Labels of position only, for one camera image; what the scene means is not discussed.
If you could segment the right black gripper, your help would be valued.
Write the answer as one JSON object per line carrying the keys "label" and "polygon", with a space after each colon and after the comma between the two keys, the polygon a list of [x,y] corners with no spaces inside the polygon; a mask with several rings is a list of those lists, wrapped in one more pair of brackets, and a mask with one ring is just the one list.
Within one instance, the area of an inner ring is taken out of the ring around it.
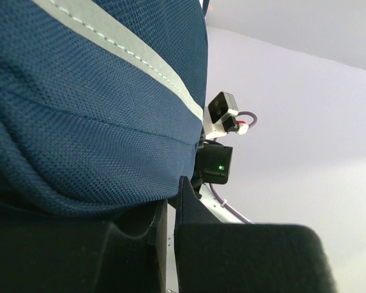
{"label": "right black gripper", "polygon": [[192,186],[203,184],[224,185],[229,180],[233,147],[218,142],[204,142],[197,150]]}

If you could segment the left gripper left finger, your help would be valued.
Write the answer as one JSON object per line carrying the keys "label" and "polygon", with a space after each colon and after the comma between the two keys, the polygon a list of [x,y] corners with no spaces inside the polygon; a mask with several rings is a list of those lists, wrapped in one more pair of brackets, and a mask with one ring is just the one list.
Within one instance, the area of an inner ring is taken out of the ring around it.
{"label": "left gripper left finger", "polygon": [[0,207],[0,292],[164,292],[167,204],[114,221]]}

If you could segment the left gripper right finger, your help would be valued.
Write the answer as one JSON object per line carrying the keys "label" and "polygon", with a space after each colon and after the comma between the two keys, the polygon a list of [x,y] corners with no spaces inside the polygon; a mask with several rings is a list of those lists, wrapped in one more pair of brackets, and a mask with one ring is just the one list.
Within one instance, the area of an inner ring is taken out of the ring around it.
{"label": "left gripper right finger", "polygon": [[179,180],[174,254],[180,292],[335,292],[320,238],[301,225],[223,223]]}

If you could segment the navy blue student backpack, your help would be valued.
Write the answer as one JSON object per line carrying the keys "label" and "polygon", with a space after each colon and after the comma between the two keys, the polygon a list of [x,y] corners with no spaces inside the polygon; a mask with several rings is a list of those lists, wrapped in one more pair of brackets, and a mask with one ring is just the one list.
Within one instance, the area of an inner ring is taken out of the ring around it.
{"label": "navy blue student backpack", "polygon": [[207,1],[0,1],[0,221],[178,193],[203,129]]}

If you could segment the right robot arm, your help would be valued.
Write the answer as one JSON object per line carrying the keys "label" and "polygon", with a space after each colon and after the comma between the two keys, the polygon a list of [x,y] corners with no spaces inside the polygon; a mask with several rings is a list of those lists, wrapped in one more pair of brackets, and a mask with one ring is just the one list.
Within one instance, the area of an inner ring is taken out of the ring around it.
{"label": "right robot arm", "polygon": [[191,184],[197,191],[200,202],[223,223],[253,222],[234,209],[227,199],[217,194],[215,185],[224,185],[229,180],[233,147],[213,140],[205,140],[198,148]]}

